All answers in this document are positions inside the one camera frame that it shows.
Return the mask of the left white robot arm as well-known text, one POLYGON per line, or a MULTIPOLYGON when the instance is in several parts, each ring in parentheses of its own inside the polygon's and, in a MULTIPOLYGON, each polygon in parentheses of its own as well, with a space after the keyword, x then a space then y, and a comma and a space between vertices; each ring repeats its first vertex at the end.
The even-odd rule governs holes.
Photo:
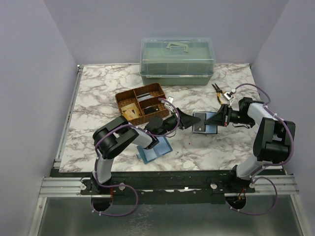
POLYGON ((113 160, 129 145, 137 146, 139 156, 145 163, 172 151, 166 136, 179 129, 187 129, 201 121, 176 108, 168 118, 154 115, 144 129, 127 121, 124 116, 112 120, 93 134, 97 158, 93 170, 92 188, 98 194, 109 189, 113 160))

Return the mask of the brown wicker divided tray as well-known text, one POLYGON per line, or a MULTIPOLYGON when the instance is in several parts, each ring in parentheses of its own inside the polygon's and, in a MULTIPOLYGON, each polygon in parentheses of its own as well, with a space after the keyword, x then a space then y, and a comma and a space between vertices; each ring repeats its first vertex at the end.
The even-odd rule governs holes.
POLYGON ((139 109, 139 118, 128 121, 133 125, 148 123, 153 116, 160 116, 162 118, 169 116, 169 111, 164 107, 164 104, 159 101, 160 98, 166 98, 165 93, 159 83, 153 83, 143 87, 138 87, 117 93, 115 95, 115 98, 121 115, 122 107, 131 103, 136 104, 137 108, 139 109), (145 93, 150 93, 152 98, 138 101, 137 96, 145 93), (156 113, 145 115, 143 109, 150 106, 158 106, 159 111, 156 113))

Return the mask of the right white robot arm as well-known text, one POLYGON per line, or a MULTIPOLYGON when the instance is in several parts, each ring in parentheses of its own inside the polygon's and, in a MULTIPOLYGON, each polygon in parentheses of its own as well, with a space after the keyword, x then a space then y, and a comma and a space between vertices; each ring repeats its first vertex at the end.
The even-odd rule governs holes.
POLYGON ((233 193, 244 187, 263 168, 284 165, 292 157, 294 149, 295 123, 272 114, 263 102, 244 97, 239 101, 239 110, 223 104, 218 112, 205 120, 206 125, 226 127, 230 123, 259 126, 253 143, 253 156, 233 168, 227 179, 227 189, 233 193))

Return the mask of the dark credit card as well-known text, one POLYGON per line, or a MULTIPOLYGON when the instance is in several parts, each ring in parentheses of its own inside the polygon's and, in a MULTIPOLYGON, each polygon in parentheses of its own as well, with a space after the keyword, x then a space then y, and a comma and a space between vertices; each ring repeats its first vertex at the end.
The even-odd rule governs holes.
POLYGON ((148 115, 148 114, 152 114, 152 113, 156 113, 159 111, 159 107, 158 106, 150 106, 150 107, 146 107, 143 109, 144 114, 148 115))

